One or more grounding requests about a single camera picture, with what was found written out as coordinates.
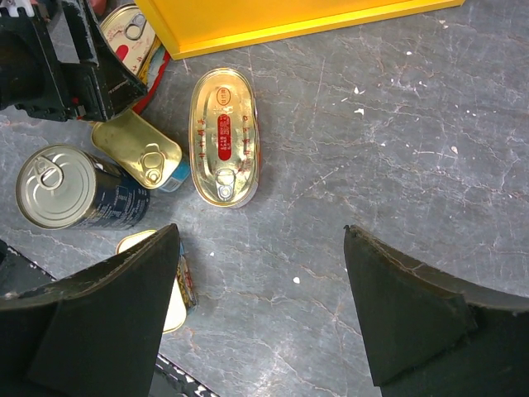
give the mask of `yellow container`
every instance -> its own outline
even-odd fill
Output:
[[[136,0],[174,60],[460,6],[465,0]]]

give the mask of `yellow box edge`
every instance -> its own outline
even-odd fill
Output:
[[[163,23],[154,0],[136,0],[137,6],[145,14],[149,23],[153,26],[158,37],[164,43],[173,60],[181,60],[191,56],[209,54],[212,52],[230,50],[245,45],[259,44],[266,41],[275,41],[294,36],[316,33],[338,29],[346,26],[359,25],[362,23],[376,22],[384,19],[404,17],[419,12],[429,12],[447,7],[457,7],[465,0],[409,0],[397,2],[387,6],[366,8],[365,10],[346,12],[331,17],[312,19],[310,21],[295,22],[288,25],[275,26],[249,31],[233,36],[218,39],[199,41],[197,43],[181,44],[175,43],[169,28]]]

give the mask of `gold can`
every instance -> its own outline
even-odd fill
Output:
[[[118,7],[100,27],[117,58],[146,83],[148,68],[143,65],[158,50],[161,41],[140,8],[135,4]]]
[[[125,237],[117,245],[116,254],[120,254],[138,242],[156,233],[156,230],[145,230]],[[171,292],[167,316],[165,317],[164,333],[172,332],[182,327],[188,313],[191,313],[197,305],[197,295],[193,292],[193,282],[189,272],[188,263],[185,259],[184,248],[180,242],[180,259],[176,269],[176,278]]]
[[[195,86],[189,119],[191,175],[202,198],[239,208],[259,184],[260,143],[254,94],[233,69],[215,69]]]
[[[191,172],[180,146],[130,109],[97,123],[92,143],[147,189],[174,192]]]

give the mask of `silver can lid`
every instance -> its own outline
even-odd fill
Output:
[[[92,161],[67,145],[47,146],[22,166],[17,203],[22,214],[44,229],[60,229],[78,221],[96,192]]]

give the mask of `tin can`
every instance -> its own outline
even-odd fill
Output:
[[[175,191],[191,172],[180,146],[130,109],[97,123],[92,143],[147,189]]]
[[[259,184],[260,143],[255,99],[248,80],[215,69],[197,83],[189,119],[191,175],[201,197],[239,208]]]
[[[154,233],[156,233],[156,230],[146,230],[125,237],[117,245],[116,253],[120,254],[128,250]],[[191,281],[191,274],[184,253],[183,244],[180,242],[180,258],[169,307],[167,309],[167,316],[165,317],[164,333],[172,332],[182,327],[187,315],[194,310],[198,302],[197,295],[193,292],[193,282]]]
[[[47,146],[22,166],[17,203],[44,229],[127,229],[147,212],[149,190],[122,167],[72,146]]]
[[[117,58],[149,89],[147,96],[133,107],[135,112],[141,112],[160,83],[169,63],[169,53],[134,4],[116,8],[100,27]]]

